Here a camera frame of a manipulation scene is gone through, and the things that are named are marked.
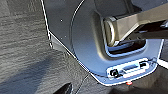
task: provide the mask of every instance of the gray carpet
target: gray carpet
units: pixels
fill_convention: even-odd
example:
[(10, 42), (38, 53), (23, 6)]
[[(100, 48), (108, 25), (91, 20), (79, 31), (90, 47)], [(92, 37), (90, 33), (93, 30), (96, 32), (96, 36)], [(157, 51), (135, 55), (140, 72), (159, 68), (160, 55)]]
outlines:
[[(168, 61), (167, 45), (161, 58)], [(158, 67), (133, 85), (167, 90), (167, 72)], [(40, 0), (0, 1), (0, 94), (52, 94), (68, 82), (76, 92), (87, 75), (72, 56), (50, 48)], [(89, 75), (78, 94), (108, 94), (114, 88), (130, 90), (126, 84), (105, 87)]]

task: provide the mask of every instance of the floor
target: floor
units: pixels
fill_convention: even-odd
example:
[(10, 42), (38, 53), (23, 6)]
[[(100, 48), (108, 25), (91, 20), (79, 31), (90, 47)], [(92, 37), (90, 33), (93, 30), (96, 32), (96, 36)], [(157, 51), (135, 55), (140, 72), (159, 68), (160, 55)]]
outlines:
[[(75, 93), (89, 75), (72, 56), (50, 48), (40, 0), (0, 0), (0, 52), (0, 94), (52, 94), (68, 82)], [(168, 40), (161, 59), (168, 61), (167, 55)], [(78, 94), (166, 94), (167, 72), (158, 66), (133, 86), (111, 87), (89, 75)]]

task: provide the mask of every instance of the white plastic part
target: white plastic part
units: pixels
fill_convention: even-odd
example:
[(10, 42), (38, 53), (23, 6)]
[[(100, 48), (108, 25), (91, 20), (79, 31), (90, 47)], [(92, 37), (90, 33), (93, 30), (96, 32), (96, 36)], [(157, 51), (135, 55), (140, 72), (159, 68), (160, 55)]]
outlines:
[(158, 63), (160, 66), (162, 66), (162, 67), (168, 69), (168, 62), (166, 62), (166, 61), (164, 61), (164, 60), (161, 60), (161, 59), (158, 59), (158, 60), (157, 60), (157, 63)]
[[(123, 74), (124, 78), (143, 73), (143, 72), (145, 72), (146, 69), (149, 68), (149, 64), (145, 61), (148, 61), (148, 59), (147, 58), (142, 58), (142, 59), (138, 59), (138, 60), (135, 60), (135, 61), (131, 61), (131, 62), (128, 62), (128, 63), (121, 64), (121, 65), (109, 67), (107, 69), (107, 76), (110, 80), (113, 80), (114, 76), (112, 76), (110, 74), (110, 71), (114, 70), (114, 69), (117, 69), (119, 74), (121, 73), (121, 71), (122, 72), (124, 71), (125, 72)], [(140, 62), (145, 63), (145, 66), (140, 66)]]

